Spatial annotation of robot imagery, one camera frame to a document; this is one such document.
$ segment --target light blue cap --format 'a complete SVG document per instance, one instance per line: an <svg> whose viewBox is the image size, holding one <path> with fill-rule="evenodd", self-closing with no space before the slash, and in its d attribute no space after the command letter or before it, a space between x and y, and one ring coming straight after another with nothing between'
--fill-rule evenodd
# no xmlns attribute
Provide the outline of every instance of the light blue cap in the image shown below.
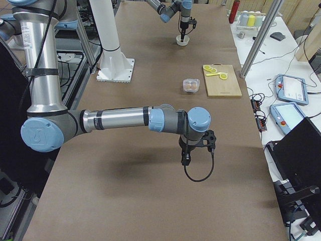
<svg viewBox="0 0 321 241"><path fill-rule="evenodd" d="M41 117L26 120L20 133L26 145L37 152L50 152L64 143L64 134L60 128Z"/></svg>
<svg viewBox="0 0 321 241"><path fill-rule="evenodd" d="M160 19L164 22L167 23L169 20L171 20L171 18L169 16L167 16L166 14L161 14L160 15Z"/></svg>
<svg viewBox="0 0 321 241"><path fill-rule="evenodd" d="M196 132L205 132L211 124L210 113L202 107L194 107L188 112L189 125Z"/></svg>
<svg viewBox="0 0 321 241"><path fill-rule="evenodd" d="M152 109L149 115L148 128L153 132L162 132L165 126L165 115L162 109Z"/></svg>
<svg viewBox="0 0 321 241"><path fill-rule="evenodd" d="M10 37L0 30L0 38L2 38L4 41L7 41Z"/></svg>
<svg viewBox="0 0 321 241"><path fill-rule="evenodd" d="M34 4L37 1L38 0L8 0L8 2L10 2L12 5L16 6L27 6L30 4Z"/></svg>
<svg viewBox="0 0 321 241"><path fill-rule="evenodd" d="M13 14L3 14L0 16L3 20L16 20Z"/></svg>
<svg viewBox="0 0 321 241"><path fill-rule="evenodd" d="M182 6L188 10L192 9L192 5L193 5L192 0L183 0L182 2Z"/></svg>
<svg viewBox="0 0 321 241"><path fill-rule="evenodd" d="M76 30L78 27L78 21L70 21L70 22L59 22L56 26L55 29L60 29L60 30Z"/></svg>

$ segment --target black cloth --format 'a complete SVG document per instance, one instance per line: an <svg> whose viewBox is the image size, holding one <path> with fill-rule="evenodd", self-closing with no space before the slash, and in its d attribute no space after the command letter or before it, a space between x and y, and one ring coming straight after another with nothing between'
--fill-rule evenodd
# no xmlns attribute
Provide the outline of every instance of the black cloth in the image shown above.
<svg viewBox="0 0 321 241"><path fill-rule="evenodd" d="M0 168L13 181L40 197L49 176L44 166L48 157L55 153L35 152L25 145L20 136L21 125L27 119L26 110L31 105L28 92L22 114L18 114L19 102L27 84L27 79L20 73L9 52L0 44Z"/></svg>

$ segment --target black monitor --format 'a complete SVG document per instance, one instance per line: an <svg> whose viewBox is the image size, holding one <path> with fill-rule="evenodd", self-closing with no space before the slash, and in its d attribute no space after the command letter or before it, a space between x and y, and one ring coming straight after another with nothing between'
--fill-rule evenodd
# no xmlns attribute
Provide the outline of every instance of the black monitor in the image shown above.
<svg viewBox="0 0 321 241"><path fill-rule="evenodd" d="M298 192L309 186L321 188L321 133L306 117L273 148L282 177ZM321 194L301 199L321 230Z"/></svg>

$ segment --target red bottle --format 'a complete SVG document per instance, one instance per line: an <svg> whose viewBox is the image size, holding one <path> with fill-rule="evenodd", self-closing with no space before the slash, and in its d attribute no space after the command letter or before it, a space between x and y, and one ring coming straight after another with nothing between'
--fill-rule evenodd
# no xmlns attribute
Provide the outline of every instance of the red bottle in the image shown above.
<svg viewBox="0 0 321 241"><path fill-rule="evenodd" d="M240 6L240 0L234 0L233 6L231 9L230 17L229 17L229 22L232 24L234 22L237 10L239 9Z"/></svg>

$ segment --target wooden cutting board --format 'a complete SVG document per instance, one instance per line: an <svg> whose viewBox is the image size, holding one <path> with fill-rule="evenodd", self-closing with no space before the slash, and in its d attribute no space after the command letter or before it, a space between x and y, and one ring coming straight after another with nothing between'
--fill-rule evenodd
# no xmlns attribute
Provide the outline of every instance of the wooden cutting board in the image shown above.
<svg viewBox="0 0 321 241"><path fill-rule="evenodd" d="M203 69L207 96L208 97L241 97L239 83L235 76L233 65L210 65L217 69L217 72L228 73L226 80L220 79L218 75L206 76L209 72Z"/></svg>

